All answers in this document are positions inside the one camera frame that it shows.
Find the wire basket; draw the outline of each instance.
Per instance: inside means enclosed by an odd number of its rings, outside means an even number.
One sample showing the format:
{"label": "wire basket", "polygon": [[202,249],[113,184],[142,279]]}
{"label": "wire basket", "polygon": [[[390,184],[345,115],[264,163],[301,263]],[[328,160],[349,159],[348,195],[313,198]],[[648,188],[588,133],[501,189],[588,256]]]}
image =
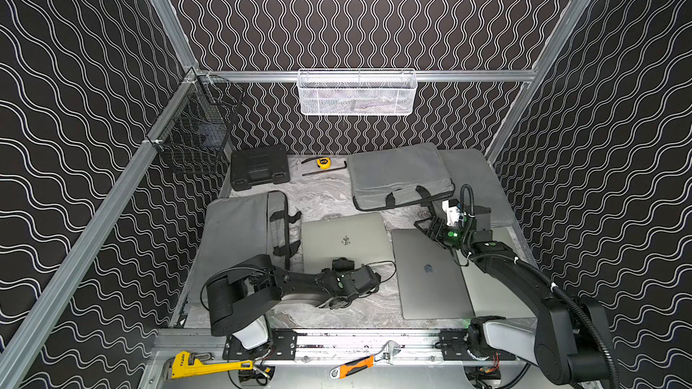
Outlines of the wire basket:
{"label": "wire basket", "polygon": [[416,89],[414,70],[298,71],[300,112],[309,116],[408,116]]}
{"label": "wire basket", "polygon": [[229,167],[224,149],[229,142],[229,118],[242,98],[213,91],[211,80],[197,79],[164,128],[152,142],[163,166],[176,173],[223,174]]}

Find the silver laptop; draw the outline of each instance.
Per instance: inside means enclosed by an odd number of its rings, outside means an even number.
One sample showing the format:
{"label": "silver laptop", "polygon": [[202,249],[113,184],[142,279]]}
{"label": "silver laptop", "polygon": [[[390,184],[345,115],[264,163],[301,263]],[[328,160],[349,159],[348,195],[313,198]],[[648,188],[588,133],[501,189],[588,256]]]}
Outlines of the silver laptop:
{"label": "silver laptop", "polygon": [[405,320],[474,316],[462,270],[448,250],[417,229],[392,230],[392,245]]}
{"label": "silver laptop", "polygon": [[303,222],[300,227],[306,273],[332,268],[332,260],[346,257],[361,264],[393,260],[392,245],[379,212]]}

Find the black wire basket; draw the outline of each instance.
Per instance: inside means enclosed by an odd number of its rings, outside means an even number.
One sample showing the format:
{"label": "black wire basket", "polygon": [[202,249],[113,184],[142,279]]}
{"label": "black wire basket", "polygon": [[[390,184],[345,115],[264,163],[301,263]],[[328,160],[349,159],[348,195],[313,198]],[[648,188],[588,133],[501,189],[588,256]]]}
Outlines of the black wire basket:
{"label": "black wire basket", "polygon": [[[217,81],[223,82],[217,87]],[[175,173],[224,174],[229,168],[229,132],[244,91],[219,77],[198,76],[183,102],[152,142],[162,165]]]}

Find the black wall panel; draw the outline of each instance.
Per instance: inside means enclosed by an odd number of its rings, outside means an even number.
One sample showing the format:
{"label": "black wall panel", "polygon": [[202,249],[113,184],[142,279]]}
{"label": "black wall panel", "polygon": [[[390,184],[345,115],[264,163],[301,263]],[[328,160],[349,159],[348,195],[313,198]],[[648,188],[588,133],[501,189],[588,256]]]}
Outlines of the black wall panel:
{"label": "black wall panel", "polygon": [[208,70],[522,70],[568,0],[171,1]]}
{"label": "black wall panel", "polygon": [[518,82],[421,83],[409,116],[358,117],[305,116],[296,85],[252,84],[237,108],[231,141],[238,149],[284,144],[293,154],[343,155],[421,142],[485,151],[519,87]]}
{"label": "black wall panel", "polygon": [[0,0],[0,351],[181,80],[148,0]]}
{"label": "black wall panel", "polygon": [[150,167],[23,388],[136,388],[158,327],[167,327],[222,176]]}
{"label": "black wall panel", "polygon": [[608,310],[624,388],[692,387],[692,0],[593,0],[496,169],[539,266]]}

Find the tape measure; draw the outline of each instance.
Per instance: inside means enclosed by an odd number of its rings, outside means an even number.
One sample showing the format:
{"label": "tape measure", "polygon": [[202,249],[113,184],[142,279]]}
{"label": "tape measure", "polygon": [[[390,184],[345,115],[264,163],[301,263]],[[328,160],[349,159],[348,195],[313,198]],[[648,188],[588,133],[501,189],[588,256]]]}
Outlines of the tape measure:
{"label": "tape measure", "polygon": [[320,167],[320,169],[326,170],[332,166],[332,160],[329,158],[320,158],[317,160],[317,165]]}

